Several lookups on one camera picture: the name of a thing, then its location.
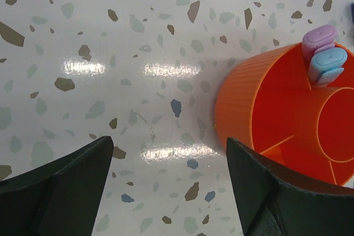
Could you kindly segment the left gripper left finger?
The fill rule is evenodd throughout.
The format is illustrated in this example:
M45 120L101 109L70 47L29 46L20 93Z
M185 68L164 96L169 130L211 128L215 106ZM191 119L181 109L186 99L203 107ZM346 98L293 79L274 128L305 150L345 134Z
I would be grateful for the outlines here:
M1 235L91 235L112 154L104 136L1 181Z

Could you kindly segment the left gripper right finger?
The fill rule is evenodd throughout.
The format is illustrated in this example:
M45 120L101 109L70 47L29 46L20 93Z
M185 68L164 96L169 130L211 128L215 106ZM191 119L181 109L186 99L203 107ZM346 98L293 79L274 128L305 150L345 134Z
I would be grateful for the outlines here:
M353 235L353 189L300 174L233 138L226 157L244 235Z

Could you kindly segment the orange round organizer container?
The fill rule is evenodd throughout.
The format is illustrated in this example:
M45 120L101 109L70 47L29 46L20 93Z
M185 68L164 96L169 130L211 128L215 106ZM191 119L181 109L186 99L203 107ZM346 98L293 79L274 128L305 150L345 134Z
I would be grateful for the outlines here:
M300 44L253 56L224 80L215 124L257 153L320 181L353 177L353 53L326 87L308 79Z

